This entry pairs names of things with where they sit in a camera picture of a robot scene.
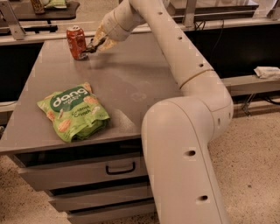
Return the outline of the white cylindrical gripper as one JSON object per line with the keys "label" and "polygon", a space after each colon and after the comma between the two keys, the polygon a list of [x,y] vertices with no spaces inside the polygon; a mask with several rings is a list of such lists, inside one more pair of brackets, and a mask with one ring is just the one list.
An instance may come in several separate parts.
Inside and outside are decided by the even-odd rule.
{"label": "white cylindrical gripper", "polygon": [[116,10],[112,10],[104,16],[96,30],[93,45],[96,46],[97,52],[102,52],[124,41],[129,35],[130,32],[122,28],[117,21]]}

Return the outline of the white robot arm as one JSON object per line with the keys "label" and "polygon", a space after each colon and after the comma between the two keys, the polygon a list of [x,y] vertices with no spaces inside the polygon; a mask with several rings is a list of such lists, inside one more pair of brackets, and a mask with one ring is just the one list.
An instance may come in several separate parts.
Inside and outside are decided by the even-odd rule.
{"label": "white robot arm", "polygon": [[143,118],[143,155],[160,224],[230,224],[208,144],[230,124],[232,98],[171,18],[168,2],[122,0],[95,37],[124,41],[148,24],[182,93],[154,104]]}

